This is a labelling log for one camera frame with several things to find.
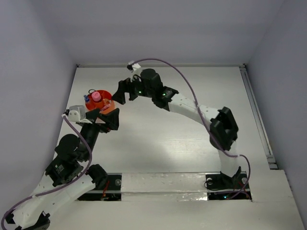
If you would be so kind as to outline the pink cap crayon bottle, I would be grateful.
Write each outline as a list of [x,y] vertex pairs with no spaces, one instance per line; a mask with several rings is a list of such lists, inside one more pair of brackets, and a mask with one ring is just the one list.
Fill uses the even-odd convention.
[[99,102],[102,100],[101,94],[98,91],[94,91],[91,96],[94,102]]

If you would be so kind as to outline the clear glue bottle blue cap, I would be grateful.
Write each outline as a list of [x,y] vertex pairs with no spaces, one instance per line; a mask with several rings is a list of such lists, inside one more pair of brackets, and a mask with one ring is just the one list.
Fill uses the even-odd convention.
[[90,98],[88,97],[88,95],[84,95],[84,101],[85,103],[89,103],[90,102]]

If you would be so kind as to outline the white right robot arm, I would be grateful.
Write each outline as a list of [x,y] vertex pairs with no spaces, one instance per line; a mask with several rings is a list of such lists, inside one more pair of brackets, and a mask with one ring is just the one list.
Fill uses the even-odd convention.
[[177,90],[164,86],[154,69],[144,69],[119,81],[112,100],[125,104],[126,93],[129,94],[131,101],[139,96],[151,98],[157,107],[204,125],[209,132],[211,145],[218,150],[221,163],[219,180],[227,188],[238,183],[238,176],[241,173],[236,156],[238,126],[229,108],[215,109],[198,104],[196,100],[191,100]]

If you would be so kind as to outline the orange highlighter pen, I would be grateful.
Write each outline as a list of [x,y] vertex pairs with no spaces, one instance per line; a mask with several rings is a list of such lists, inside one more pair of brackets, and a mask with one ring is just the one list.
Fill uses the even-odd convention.
[[109,99],[103,99],[104,106],[109,107],[111,105],[111,101]]

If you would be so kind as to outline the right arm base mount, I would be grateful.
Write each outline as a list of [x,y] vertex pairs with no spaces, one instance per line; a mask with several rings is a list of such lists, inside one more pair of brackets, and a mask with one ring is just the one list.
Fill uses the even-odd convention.
[[204,187],[208,200],[252,200],[246,173],[241,173],[233,182],[224,182],[219,173],[207,174]]

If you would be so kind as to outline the pink highlighter pen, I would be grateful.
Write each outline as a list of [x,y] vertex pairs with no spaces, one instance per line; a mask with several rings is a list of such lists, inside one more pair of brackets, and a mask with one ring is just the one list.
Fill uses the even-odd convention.
[[110,106],[111,106],[110,104],[107,104],[104,107],[102,107],[100,111],[104,111],[104,110],[108,109]]

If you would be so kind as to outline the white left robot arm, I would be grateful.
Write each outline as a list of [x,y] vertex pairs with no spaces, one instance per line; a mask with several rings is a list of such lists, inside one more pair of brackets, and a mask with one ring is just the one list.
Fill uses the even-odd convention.
[[18,230],[46,230],[51,217],[64,205],[83,194],[107,190],[109,176],[99,164],[92,164],[99,134],[119,128],[119,109],[107,114],[98,109],[71,106],[61,116],[74,131],[64,135],[55,147],[55,158],[45,169],[37,187],[27,198],[13,205],[2,217],[1,228],[13,224]]

